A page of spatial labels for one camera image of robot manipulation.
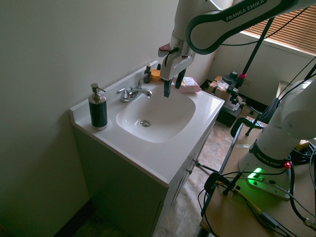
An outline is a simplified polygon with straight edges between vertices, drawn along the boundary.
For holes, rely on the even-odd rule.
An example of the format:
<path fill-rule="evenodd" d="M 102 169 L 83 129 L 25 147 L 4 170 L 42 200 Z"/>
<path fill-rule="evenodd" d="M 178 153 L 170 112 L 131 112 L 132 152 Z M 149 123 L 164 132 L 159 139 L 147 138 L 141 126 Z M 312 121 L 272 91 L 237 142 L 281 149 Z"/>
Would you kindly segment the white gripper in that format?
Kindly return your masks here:
<path fill-rule="evenodd" d="M 171 92 L 172 78 L 177 76 L 175 88 L 181 87 L 185 76 L 186 68 L 190 66 L 194 60 L 195 53 L 191 52 L 189 56 L 184 57 L 180 53 L 169 54 L 165 57 L 161 66 L 160 77 L 164 79 L 163 94 L 168 98 Z"/>

